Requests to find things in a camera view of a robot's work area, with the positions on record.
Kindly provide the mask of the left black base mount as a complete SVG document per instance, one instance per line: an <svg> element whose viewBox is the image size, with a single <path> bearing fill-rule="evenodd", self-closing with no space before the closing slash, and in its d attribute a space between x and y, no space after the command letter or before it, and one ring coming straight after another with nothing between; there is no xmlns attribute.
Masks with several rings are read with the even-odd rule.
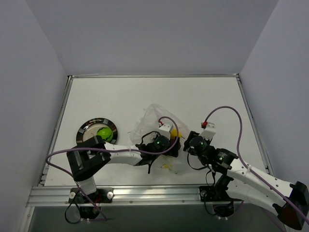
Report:
<svg viewBox="0 0 309 232"><path fill-rule="evenodd" d="M112 188L98 188L96 192L88 195L94 203L112 203L113 189ZM69 193L68 203L72 203L73 200L77 204L90 203L90 201L80 192L78 188L71 188Z"/></svg>

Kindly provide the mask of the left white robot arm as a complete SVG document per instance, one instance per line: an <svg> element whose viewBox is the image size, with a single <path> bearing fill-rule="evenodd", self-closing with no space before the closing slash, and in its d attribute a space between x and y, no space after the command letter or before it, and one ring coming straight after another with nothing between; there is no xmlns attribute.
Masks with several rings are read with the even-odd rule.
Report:
<svg viewBox="0 0 309 232"><path fill-rule="evenodd" d="M67 152L73 180L81 188L80 197L85 202L91 203L98 195L94 174L103 166L107 164L148 165L150 169L160 155L178 157L181 145L179 137L168 139L158 132L155 139L148 144L140 143L129 147L113 145L96 135L75 148L79 150Z"/></svg>

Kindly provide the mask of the yellow fake lemon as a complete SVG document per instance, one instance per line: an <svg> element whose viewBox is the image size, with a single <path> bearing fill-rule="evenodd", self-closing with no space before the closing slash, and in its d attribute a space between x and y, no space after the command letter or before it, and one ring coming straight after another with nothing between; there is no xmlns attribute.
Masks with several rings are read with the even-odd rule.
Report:
<svg viewBox="0 0 309 232"><path fill-rule="evenodd" d="M176 129L173 129L170 132L170 138L171 139L175 139L176 137L183 138L183 135L182 135L182 133L180 131L177 131Z"/></svg>

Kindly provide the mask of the aluminium front rail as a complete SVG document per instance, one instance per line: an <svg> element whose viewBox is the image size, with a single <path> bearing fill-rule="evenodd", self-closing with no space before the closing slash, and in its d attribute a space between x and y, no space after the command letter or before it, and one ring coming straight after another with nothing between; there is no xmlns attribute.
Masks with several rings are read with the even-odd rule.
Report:
<svg viewBox="0 0 309 232"><path fill-rule="evenodd" d="M26 206L67 206L71 186L33 187ZM111 203L97 203L97 206L121 205L177 205L200 204L199 185L167 186L112 186ZM280 204L283 199L274 191L268 193L258 190L239 181L230 183L227 193L230 197L242 199L246 203L257 203L261 200L266 205Z"/></svg>

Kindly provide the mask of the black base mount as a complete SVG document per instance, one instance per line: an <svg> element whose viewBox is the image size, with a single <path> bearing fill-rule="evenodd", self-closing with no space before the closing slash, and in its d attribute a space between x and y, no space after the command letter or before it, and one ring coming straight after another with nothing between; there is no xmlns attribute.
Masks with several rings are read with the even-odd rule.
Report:
<svg viewBox="0 0 309 232"><path fill-rule="evenodd" d="M113 189L112 188L98 188L96 192L88 195L94 203L112 203ZM90 203L90 201L80 192L78 188L71 188L69 193L68 203L72 203L73 200L77 204Z"/></svg>
<svg viewBox="0 0 309 232"><path fill-rule="evenodd" d="M199 186L199 196L202 202L240 202L240 199L231 198L227 194L227 187L216 187L216 186Z"/></svg>

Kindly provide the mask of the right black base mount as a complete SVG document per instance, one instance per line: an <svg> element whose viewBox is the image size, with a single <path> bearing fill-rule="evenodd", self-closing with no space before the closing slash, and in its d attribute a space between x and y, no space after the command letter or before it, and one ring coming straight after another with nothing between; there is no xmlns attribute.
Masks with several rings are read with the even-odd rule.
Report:
<svg viewBox="0 0 309 232"><path fill-rule="evenodd" d="M240 202L240 199L231 198L227 194L227 187L216 187L216 186L199 186L199 196L202 202Z"/></svg>

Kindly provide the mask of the clear plastic bag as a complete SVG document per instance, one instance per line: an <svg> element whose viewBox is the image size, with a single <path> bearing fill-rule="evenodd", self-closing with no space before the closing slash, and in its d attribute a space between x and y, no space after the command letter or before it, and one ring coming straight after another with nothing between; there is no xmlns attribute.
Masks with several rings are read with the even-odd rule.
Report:
<svg viewBox="0 0 309 232"><path fill-rule="evenodd" d="M183 151L185 139L189 135L188 127L175 115L159 104L151 104L130 132L130 140L134 144L149 144L158 135L166 136L173 144L176 136L177 144L168 154L159 156L153 167L157 170L168 170L172 174L182 175L188 172L186 153Z"/></svg>

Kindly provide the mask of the round plate with dark rim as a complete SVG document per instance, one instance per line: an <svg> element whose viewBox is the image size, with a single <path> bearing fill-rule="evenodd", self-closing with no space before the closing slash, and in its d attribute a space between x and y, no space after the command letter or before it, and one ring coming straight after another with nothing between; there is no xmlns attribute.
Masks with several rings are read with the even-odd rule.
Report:
<svg viewBox="0 0 309 232"><path fill-rule="evenodd" d="M116 144L118 138L117 126L111 120L102 117L90 119L81 125L76 133L76 143L80 144L96 136L98 129L102 127L109 127L113 131L113 138L109 143Z"/></svg>

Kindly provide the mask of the green fake lime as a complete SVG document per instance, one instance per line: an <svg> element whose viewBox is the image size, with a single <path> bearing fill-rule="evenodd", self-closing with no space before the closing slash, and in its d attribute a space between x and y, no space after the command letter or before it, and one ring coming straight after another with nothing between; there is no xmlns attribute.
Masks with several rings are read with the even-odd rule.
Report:
<svg viewBox="0 0 309 232"><path fill-rule="evenodd" d="M97 136L100 136L104 141L110 142L113 138L113 131L109 127L98 129Z"/></svg>

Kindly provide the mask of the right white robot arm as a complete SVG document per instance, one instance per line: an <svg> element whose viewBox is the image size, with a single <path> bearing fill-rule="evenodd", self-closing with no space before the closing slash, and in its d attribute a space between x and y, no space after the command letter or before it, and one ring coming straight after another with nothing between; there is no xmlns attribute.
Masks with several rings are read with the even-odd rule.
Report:
<svg viewBox="0 0 309 232"><path fill-rule="evenodd" d="M212 132L191 131L183 149L196 156L203 167L221 174L211 192L218 201L250 202L274 213L294 230L301 230L308 223L309 190L305 184L280 180L227 149L211 146L213 136Z"/></svg>

